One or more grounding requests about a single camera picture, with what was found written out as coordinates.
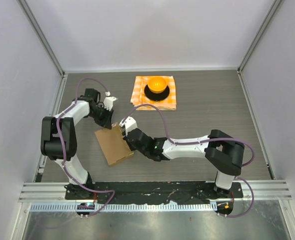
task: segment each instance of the black plate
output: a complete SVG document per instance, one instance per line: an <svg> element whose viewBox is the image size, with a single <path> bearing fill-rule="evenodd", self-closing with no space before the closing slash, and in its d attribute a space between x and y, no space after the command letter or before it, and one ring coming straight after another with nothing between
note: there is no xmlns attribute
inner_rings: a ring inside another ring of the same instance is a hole
<svg viewBox="0 0 295 240"><path fill-rule="evenodd" d="M150 99L152 101L159 102L159 101L166 99L169 96L170 88L169 88L169 86L166 86L166 88L163 92L154 93L149 89L148 85L146 85L144 88L144 94L148 99Z"/></svg>

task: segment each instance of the white plastic part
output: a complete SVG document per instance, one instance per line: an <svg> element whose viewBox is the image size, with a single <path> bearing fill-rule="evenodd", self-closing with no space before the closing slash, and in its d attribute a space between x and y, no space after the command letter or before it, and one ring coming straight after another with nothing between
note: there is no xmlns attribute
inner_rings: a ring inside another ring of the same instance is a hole
<svg viewBox="0 0 295 240"><path fill-rule="evenodd" d="M198 137L198 138L188 138L188 139L173 139L174 142L178 143L190 143L190 142L200 142L207 140L208 135ZM193 145L176 145L166 140L163 145L163 155L168 159L176 158L205 158L205 149L208 147L209 143L193 144Z"/></svg>
<svg viewBox="0 0 295 240"><path fill-rule="evenodd" d="M63 169L63 159L57 159L55 162ZM75 154L71 157L70 161L65 162L67 172L73 176L80 184L85 184L88 179L88 172L83 168L78 156ZM69 178L69 183L77 185L75 181Z"/></svg>
<svg viewBox="0 0 295 240"><path fill-rule="evenodd" d="M217 171L215 185L218 188L229 190L232 187L232 182L235 176L227 175L223 172Z"/></svg>
<svg viewBox="0 0 295 240"><path fill-rule="evenodd" d="M128 116L125 121L121 120L119 126L121 128L125 126L125 136L127 136L130 131L138 128L137 121L135 121L131 116Z"/></svg>
<svg viewBox="0 0 295 240"><path fill-rule="evenodd" d="M62 119L73 118L73 122L75 126L82 118L89 115L89 113L90 113L89 103L86 101L79 100L76 102L76 105L62 117ZM61 112L55 115L55 117L58 118L59 115L61 115Z"/></svg>
<svg viewBox="0 0 295 240"><path fill-rule="evenodd" d="M113 102L118 100L115 96L107 96L103 103L104 103L104 108L107 110L111 110L113 108Z"/></svg>

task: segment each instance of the white backdrop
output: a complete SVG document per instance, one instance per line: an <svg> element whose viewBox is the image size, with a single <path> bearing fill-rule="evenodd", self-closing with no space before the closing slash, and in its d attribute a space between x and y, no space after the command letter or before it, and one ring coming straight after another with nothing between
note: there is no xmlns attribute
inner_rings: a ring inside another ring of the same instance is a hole
<svg viewBox="0 0 295 240"><path fill-rule="evenodd" d="M273 172L295 202L295 1L284 1L243 75Z"/></svg>
<svg viewBox="0 0 295 240"><path fill-rule="evenodd" d="M273 0L28 0L65 71L238 67Z"/></svg>
<svg viewBox="0 0 295 240"><path fill-rule="evenodd" d="M17 1L0 0L0 240L10 239L23 183L33 180L59 81Z"/></svg>

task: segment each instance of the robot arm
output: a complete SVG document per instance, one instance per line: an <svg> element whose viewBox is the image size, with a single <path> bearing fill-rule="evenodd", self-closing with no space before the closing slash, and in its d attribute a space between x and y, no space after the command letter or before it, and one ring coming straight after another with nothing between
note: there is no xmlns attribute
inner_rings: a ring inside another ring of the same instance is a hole
<svg viewBox="0 0 295 240"><path fill-rule="evenodd" d="M218 190L228 191L235 176L241 174L245 146L233 141L215 141L198 143L213 138L232 138L220 130L212 130L209 135L189 139L171 139L167 137L151 138L142 132L136 121L128 117L121 122L123 138L131 150L138 150L154 161L176 158L208 159L216 168L215 185Z"/></svg>
<svg viewBox="0 0 295 240"><path fill-rule="evenodd" d="M113 102L117 100L116 97L108 96L104 102L100 102L101 94L93 88L87 88L84 95L79 97L75 103L63 111L66 113L59 120L60 129L64 138L66 148L66 162L65 168L71 176L79 183L88 188L92 188L92 180L90 174L82 167L77 152L77 137L75 126L82 118L91 117L95 123L101 127L111 129L111 118L113 114ZM63 149L60 138L56 136L58 129L56 122L62 113L55 116L47 116L42 120L41 130L41 152L55 161L61 168L63 168ZM69 188L73 191L78 188L78 184L69 178Z"/></svg>

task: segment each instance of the table surface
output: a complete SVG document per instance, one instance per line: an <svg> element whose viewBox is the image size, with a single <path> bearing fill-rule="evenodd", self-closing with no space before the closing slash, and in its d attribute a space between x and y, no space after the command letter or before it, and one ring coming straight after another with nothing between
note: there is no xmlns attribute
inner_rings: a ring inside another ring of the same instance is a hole
<svg viewBox="0 0 295 240"><path fill-rule="evenodd" d="M91 77L101 80L112 96L118 98L113 107L112 122L119 122L133 107L130 99L136 76L174 77L177 108L175 111L163 111L172 138L197 138L209 134L212 129L219 129L245 140L256 150L255 160L242 169L242 177L247 180L271 179L236 70L69 74L60 111L75 98L79 80ZM104 89L94 81L84 81L78 94L84 93L85 88L95 88L104 95ZM165 137L162 120L156 111L137 110L133 117L147 135ZM216 177L217 170L207 159L177 158L154 162L138 151L132 158L110 167L95 136L95 131L101 127L92 118L85 118L75 129L77 156L93 181L211 181ZM250 158L251 151L246 149L243 162ZM60 166L48 159L42 182L67 181Z"/></svg>

